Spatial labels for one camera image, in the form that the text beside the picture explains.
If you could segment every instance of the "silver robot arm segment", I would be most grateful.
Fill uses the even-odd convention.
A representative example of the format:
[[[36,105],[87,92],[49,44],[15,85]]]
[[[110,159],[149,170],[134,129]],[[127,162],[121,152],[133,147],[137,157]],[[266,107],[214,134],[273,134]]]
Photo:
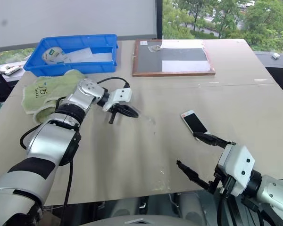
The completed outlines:
[[[83,79],[31,133],[27,157],[0,177],[0,226],[35,225],[42,217],[58,167],[69,163],[78,149],[79,129],[91,104],[107,102],[107,90]]]
[[[283,180],[264,175],[255,199],[268,203],[265,205],[267,211],[273,210],[283,220]]]

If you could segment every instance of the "black cable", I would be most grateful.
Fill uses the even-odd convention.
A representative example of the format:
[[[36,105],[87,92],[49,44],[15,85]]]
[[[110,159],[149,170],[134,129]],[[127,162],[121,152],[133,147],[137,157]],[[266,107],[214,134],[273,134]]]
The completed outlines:
[[[247,208],[247,209],[248,209],[248,211],[249,211],[249,213],[250,213],[250,217],[251,217],[251,220],[253,221],[254,226],[256,226],[256,224],[255,224],[255,220],[254,220],[254,218],[253,218],[253,215],[251,214],[251,212],[250,212],[249,208]]]
[[[66,98],[66,97],[60,97],[59,99],[57,99],[55,111],[58,109],[58,106],[60,105],[60,101],[61,101],[62,99],[65,99],[65,98]]]
[[[217,224],[218,226],[222,226],[222,206],[223,206],[224,199],[220,197],[218,209],[217,209]]]
[[[262,217],[260,211],[258,211],[257,214],[258,214],[258,219],[259,219],[260,226],[264,226],[263,217]]]
[[[125,82],[124,88],[129,88],[129,87],[130,87],[129,83],[128,83],[125,79],[120,78],[120,77],[110,77],[110,78],[106,78],[106,79],[103,79],[103,80],[101,80],[101,81],[98,81],[97,84],[100,84],[100,83],[102,83],[102,82],[105,82],[105,81],[108,81],[108,80],[111,80],[111,79],[120,79],[120,80],[122,80],[122,81]]]
[[[60,104],[61,99],[65,99],[65,98],[66,98],[66,97],[60,97],[59,99],[57,99],[56,109],[55,109],[55,110],[58,109],[58,106],[59,106],[59,104]],[[28,130],[25,134],[22,135],[22,137],[20,138],[20,145],[21,145],[21,147],[23,147],[24,149],[27,149],[27,147],[26,147],[26,146],[24,145],[24,143],[23,143],[25,137],[26,137],[28,134],[30,134],[31,132],[33,132],[34,130],[36,130],[39,126],[41,126],[41,124],[40,124],[40,125],[37,125],[37,126],[35,126],[35,127],[33,127],[32,129]]]
[[[71,187],[71,182],[72,182],[72,174],[74,171],[74,162],[73,160],[71,160],[70,162],[70,170],[69,170],[69,180],[68,180],[68,185],[67,185],[67,190],[66,190],[66,195],[65,195],[65,200],[64,200],[64,206],[63,206],[63,210],[62,210],[62,216],[61,216],[61,223],[60,226],[64,225],[64,217],[65,217],[65,209],[68,203],[68,198],[69,198],[69,193],[70,193],[70,187]]]
[[[21,145],[21,147],[23,147],[25,150],[27,149],[27,147],[24,145],[24,143],[23,143],[23,140],[24,140],[24,138],[28,135],[28,134],[30,134],[31,132],[33,132],[34,130],[36,130],[39,126],[41,126],[41,124],[40,125],[37,125],[37,126],[35,126],[35,127],[33,127],[32,129],[30,129],[30,130],[28,130],[25,134],[23,134],[22,135],[22,137],[20,138],[20,145]]]
[[[244,207],[244,209],[245,209],[245,212],[246,212],[247,223],[250,225],[249,213],[246,211],[247,207]]]

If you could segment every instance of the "white phone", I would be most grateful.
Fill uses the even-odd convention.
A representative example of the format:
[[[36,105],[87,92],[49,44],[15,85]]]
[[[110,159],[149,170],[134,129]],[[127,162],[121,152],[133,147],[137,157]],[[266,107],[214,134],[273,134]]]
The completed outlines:
[[[197,117],[197,115],[193,110],[189,110],[187,112],[182,113],[181,118],[183,119],[184,123],[187,125],[187,127],[189,128],[192,134],[193,132],[210,134],[210,132],[201,123],[201,121],[199,120],[199,118]]]

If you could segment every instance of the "white wall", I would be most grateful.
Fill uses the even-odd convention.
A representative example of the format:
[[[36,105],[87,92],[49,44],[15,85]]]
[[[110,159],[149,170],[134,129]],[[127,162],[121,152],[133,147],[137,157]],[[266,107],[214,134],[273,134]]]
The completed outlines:
[[[155,0],[0,0],[0,48],[103,33],[156,35]]]

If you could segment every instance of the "white tabletop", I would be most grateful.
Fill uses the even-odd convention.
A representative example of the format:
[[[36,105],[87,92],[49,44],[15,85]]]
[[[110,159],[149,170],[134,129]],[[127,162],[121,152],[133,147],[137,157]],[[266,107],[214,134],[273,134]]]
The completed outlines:
[[[91,74],[95,81],[119,76],[133,90],[138,119],[110,113],[97,105],[84,119],[74,158],[69,203],[199,189],[177,168],[179,159],[206,181],[213,179],[222,149],[196,141],[180,114],[194,110],[214,135],[244,144],[255,170],[283,178],[283,91],[244,40],[206,40],[215,76],[133,78],[134,41],[120,41],[117,71]],[[19,145],[34,126],[21,106],[22,89],[35,80],[26,72],[0,111],[0,175],[25,158]],[[109,90],[121,81],[107,81]],[[62,204],[69,166],[60,167],[46,205]]]

